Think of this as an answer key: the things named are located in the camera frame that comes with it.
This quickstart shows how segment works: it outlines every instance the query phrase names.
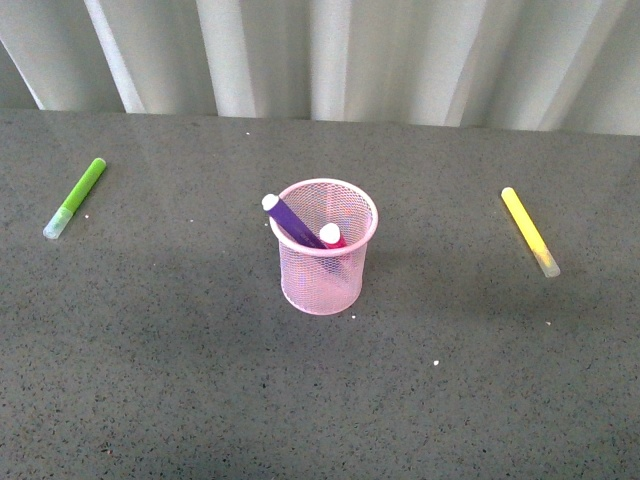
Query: purple marker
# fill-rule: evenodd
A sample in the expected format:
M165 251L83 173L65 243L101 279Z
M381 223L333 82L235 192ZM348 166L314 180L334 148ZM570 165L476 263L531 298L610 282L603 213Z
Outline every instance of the purple marker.
M316 237L293 210L277 195L270 193L262 199L262 208L267 212L296 242L305 247L327 248Z

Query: pink mesh pencil cup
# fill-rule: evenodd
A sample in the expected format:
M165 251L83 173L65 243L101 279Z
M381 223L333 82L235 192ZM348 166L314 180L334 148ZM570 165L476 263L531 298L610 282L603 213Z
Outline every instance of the pink mesh pencil cup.
M316 178L291 185L279 197L318 234L327 223L340 228L347 246L333 249L297 243L271 218L280 249L284 296L312 315L341 312L358 299L367 243L378 226L378 210L360 188L341 180Z

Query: green marker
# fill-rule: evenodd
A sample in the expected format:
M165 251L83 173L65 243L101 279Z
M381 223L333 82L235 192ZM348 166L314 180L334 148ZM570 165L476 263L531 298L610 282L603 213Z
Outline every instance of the green marker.
M78 180L76 186L73 187L71 193L65 201L62 202L56 214L49 221L48 225L44 227L42 234L45 237L55 240L60 236L62 230L67 226L67 223L69 223L73 214L76 213L84 197L91 191L91 188L98 181L98 178L100 178L105 168L107 168L107 162L101 158L96 158L91 162L87 171L84 172L84 175L80 177L80 180Z

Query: speckled gray surface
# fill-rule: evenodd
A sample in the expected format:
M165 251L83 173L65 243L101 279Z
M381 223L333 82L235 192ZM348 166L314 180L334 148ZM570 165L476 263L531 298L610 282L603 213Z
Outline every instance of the speckled gray surface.
M639 138L6 110L0 145L0 478L640 472ZM317 176L380 210L330 317L282 296L260 209Z

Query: white marker cap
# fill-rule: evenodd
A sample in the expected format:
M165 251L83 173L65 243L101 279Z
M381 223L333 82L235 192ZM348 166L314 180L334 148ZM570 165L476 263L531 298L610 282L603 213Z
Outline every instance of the white marker cap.
M320 240L329 245L333 245L340 241L340 227L335 223L327 223L320 229Z
M262 208L264 208L265 212L268 212L273 207L275 207L279 201L280 201L280 197L278 197L277 195L274 195L273 193L269 193L268 195L265 195L265 197L262 199Z

